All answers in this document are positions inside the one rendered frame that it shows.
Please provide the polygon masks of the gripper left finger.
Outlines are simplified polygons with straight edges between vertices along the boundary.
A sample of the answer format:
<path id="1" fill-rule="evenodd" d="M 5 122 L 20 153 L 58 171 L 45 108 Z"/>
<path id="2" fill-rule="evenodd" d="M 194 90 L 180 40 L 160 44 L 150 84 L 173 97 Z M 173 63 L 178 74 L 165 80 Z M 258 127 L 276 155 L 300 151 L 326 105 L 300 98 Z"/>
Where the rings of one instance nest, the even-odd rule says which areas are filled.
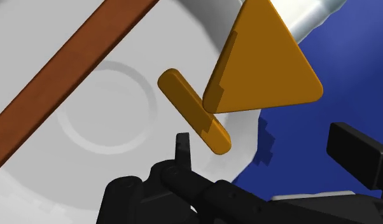
<path id="1" fill-rule="evenodd" d="M 191 169 L 189 134 L 176 136 L 175 157 L 155 164 L 146 181 L 120 177 L 106 187 L 96 224 L 269 224 L 270 205 Z"/>

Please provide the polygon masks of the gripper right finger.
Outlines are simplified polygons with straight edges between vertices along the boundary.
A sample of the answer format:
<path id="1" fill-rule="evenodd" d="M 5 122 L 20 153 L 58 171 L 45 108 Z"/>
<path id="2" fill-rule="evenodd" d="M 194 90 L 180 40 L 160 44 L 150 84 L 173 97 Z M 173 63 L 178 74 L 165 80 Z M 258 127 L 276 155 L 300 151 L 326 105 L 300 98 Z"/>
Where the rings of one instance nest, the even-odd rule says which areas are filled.
<path id="1" fill-rule="evenodd" d="M 383 199 L 383 144 L 344 122 L 330 124 L 327 154 Z"/>

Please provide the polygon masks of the white plate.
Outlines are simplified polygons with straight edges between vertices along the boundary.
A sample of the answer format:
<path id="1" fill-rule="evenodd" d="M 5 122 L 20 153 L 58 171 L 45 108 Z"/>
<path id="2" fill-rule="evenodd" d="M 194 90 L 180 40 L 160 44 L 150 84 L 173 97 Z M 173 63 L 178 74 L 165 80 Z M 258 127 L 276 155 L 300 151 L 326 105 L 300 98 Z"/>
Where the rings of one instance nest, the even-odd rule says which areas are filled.
<path id="1" fill-rule="evenodd" d="M 190 133 L 193 170 L 234 180 L 256 153 L 258 112 L 218 115 L 215 155 L 158 88 L 178 69 L 204 92 L 243 0 L 159 0 L 0 168 L 0 224 L 95 224 L 106 185 L 146 179 Z M 0 0 L 0 112 L 102 0 Z"/>

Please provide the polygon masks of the orange triangular spatula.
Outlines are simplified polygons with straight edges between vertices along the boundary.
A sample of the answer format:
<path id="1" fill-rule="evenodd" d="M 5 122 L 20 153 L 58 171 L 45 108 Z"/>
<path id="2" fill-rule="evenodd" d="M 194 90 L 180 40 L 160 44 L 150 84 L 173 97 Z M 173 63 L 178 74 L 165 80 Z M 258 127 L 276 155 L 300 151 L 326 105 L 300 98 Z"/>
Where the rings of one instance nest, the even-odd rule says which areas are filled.
<path id="1" fill-rule="evenodd" d="M 245 0 L 202 97 L 174 68 L 158 87 L 211 151 L 232 144 L 218 113 L 315 102 L 323 86 L 270 0 Z"/>

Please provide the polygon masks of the brown wooden stick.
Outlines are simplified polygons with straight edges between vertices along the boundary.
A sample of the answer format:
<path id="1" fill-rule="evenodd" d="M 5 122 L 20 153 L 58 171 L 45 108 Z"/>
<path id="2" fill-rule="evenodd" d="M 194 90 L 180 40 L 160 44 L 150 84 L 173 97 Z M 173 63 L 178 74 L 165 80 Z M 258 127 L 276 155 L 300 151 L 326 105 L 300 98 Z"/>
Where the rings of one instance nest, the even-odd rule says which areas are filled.
<path id="1" fill-rule="evenodd" d="M 159 0 L 104 0 L 0 113 L 0 168 Z"/>

